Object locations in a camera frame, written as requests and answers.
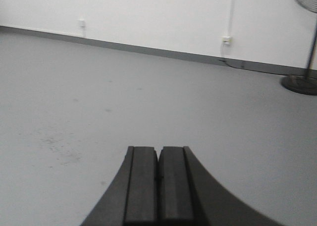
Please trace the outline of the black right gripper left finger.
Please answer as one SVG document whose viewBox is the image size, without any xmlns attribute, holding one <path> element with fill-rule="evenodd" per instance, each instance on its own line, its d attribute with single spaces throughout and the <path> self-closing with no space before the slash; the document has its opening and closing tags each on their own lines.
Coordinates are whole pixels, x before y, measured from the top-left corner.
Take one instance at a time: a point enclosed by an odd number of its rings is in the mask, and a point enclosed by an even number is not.
<svg viewBox="0 0 317 226">
<path fill-rule="evenodd" d="M 128 147 L 115 178 L 81 224 L 156 226 L 157 163 L 153 147 Z"/>
</svg>

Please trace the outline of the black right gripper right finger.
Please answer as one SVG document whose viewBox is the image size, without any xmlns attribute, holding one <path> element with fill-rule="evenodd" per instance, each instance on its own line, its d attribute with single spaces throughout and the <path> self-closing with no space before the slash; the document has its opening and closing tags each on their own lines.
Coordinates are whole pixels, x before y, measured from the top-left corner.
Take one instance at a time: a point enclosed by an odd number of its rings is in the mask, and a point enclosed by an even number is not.
<svg viewBox="0 0 317 226">
<path fill-rule="evenodd" d="M 159 225 L 279 225 L 223 187 L 188 146 L 163 147 L 158 163 Z"/>
</svg>

